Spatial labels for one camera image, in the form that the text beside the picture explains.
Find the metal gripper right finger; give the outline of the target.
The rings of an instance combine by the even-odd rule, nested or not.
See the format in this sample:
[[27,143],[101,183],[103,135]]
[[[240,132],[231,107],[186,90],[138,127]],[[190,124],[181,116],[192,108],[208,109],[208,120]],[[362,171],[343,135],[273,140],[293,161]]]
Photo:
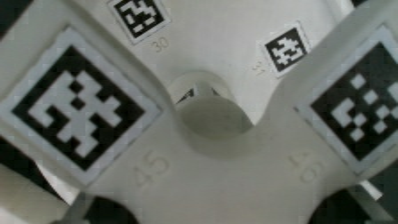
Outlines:
[[398,224],[361,185],[339,190],[321,201],[307,224]]

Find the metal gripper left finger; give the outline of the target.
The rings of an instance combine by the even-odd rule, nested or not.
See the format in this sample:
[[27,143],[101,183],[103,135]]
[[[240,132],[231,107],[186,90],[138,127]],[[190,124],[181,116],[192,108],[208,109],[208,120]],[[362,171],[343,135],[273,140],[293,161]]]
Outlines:
[[131,211],[106,197],[82,192],[64,217],[51,224],[140,224]]

